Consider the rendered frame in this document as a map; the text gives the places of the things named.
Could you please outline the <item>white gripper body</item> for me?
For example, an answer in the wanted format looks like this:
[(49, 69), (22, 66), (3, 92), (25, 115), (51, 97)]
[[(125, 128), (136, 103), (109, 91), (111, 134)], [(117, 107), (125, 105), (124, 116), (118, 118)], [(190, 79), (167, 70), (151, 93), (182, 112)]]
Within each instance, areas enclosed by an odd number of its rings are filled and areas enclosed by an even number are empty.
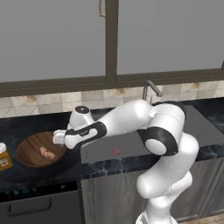
[(63, 144), (66, 131), (63, 129), (58, 129), (53, 132), (52, 142), (54, 144)]

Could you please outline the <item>pale potato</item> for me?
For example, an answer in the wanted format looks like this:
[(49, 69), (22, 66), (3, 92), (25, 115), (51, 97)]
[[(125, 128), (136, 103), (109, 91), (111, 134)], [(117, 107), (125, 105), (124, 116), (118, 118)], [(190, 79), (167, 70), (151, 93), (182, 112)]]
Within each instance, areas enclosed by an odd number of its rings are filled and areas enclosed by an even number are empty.
[(46, 149), (45, 147), (40, 148), (40, 153), (42, 157), (48, 160), (53, 160), (55, 158), (55, 155), (52, 152), (50, 152), (48, 149)]

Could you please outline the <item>brown wooden bowl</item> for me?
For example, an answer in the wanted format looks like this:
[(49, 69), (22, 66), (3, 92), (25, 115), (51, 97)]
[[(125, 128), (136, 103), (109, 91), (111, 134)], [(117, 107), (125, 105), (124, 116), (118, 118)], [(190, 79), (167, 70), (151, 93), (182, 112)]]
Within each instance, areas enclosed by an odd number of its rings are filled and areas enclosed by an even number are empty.
[[(53, 160), (41, 156), (40, 148), (45, 147), (55, 155)], [(53, 143), (53, 132), (45, 131), (28, 136), (16, 151), (17, 159), (32, 168), (44, 168), (60, 161), (66, 154), (67, 148), (63, 144)]]

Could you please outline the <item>grey sink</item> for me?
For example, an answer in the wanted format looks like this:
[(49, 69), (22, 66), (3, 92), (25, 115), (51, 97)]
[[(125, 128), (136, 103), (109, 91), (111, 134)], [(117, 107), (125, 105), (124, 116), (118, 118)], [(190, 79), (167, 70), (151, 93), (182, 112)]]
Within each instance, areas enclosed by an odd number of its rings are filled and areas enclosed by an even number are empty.
[[(194, 106), (187, 105), (185, 108), (186, 121), (184, 132), (194, 136), (200, 147), (218, 144), (222, 133)], [(121, 154), (114, 155), (114, 149), (119, 149)], [(99, 139), (82, 148), (80, 152), (83, 164), (150, 154), (136, 131), (125, 135)]]

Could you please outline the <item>grey lower cupboard door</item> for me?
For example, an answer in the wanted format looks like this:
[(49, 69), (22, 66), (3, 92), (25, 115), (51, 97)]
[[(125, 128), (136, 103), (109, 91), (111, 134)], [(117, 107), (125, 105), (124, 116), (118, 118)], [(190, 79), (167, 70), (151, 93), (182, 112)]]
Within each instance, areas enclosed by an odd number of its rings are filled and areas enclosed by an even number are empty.
[(178, 223), (224, 213), (224, 158), (199, 161), (191, 169), (192, 186), (172, 204)]
[(86, 224), (135, 224), (146, 200), (137, 192), (141, 171), (81, 181)]

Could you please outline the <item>grey cupboard door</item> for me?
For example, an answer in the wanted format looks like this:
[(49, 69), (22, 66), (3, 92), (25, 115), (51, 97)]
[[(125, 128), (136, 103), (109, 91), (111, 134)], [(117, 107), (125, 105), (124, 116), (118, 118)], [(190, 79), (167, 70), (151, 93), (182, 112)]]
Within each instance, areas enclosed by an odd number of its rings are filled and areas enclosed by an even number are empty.
[(0, 82), (105, 74), (98, 0), (0, 0)]
[(137, 192), (141, 171), (81, 181), (86, 224), (135, 224), (146, 200)]
[(224, 0), (119, 0), (117, 72), (219, 68)]
[(178, 223), (224, 213), (224, 158), (199, 161), (191, 169), (192, 186), (172, 204)]

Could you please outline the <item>grey upper cupboard door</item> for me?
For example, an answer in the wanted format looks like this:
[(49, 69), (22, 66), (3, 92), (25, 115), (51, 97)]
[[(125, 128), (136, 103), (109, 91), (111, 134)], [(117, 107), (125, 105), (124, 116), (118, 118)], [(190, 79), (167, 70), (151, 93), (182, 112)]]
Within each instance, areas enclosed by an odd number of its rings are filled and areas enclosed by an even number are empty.
[(117, 72), (219, 68), (224, 0), (119, 0)]
[(0, 0), (0, 82), (105, 74), (98, 0)]

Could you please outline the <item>orange jar with white lid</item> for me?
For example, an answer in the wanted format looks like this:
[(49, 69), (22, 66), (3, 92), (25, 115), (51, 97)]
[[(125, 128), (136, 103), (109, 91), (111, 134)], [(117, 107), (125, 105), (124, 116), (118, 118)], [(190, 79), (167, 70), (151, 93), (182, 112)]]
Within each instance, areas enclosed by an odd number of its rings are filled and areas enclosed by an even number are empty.
[(0, 143), (0, 171), (4, 171), (13, 166), (10, 153), (5, 143)]

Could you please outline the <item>black dishwasher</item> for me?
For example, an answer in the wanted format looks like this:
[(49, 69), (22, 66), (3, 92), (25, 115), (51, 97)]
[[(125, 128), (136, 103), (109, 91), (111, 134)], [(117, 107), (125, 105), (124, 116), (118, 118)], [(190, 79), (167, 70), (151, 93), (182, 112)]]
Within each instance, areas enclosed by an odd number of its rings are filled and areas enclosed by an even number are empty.
[(86, 224), (78, 181), (0, 192), (0, 224)]

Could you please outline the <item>grey tap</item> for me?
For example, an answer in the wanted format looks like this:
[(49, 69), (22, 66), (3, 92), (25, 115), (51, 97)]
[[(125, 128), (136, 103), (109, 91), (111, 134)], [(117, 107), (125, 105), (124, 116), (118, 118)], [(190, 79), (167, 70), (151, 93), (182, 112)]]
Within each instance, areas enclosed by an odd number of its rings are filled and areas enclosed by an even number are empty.
[(142, 97), (143, 100), (146, 101), (147, 99), (148, 87), (150, 87), (156, 93), (157, 97), (163, 96), (163, 93), (151, 80), (146, 80), (143, 85), (143, 97)]

